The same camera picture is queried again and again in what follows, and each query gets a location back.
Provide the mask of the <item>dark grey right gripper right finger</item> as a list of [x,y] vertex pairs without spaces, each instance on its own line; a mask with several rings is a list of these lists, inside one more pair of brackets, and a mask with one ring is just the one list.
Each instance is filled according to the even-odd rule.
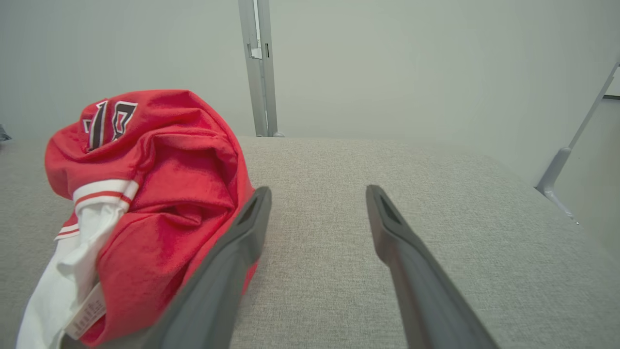
[[498,344],[387,193],[366,188],[375,252],[387,265],[410,349],[496,349]]

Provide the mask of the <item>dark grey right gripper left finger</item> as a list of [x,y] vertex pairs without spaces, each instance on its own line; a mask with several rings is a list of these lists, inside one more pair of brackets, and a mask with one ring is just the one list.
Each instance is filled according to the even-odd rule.
[[259,187],[150,329],[144,349],[227,349],[250,268],[265,243],[272,191]]

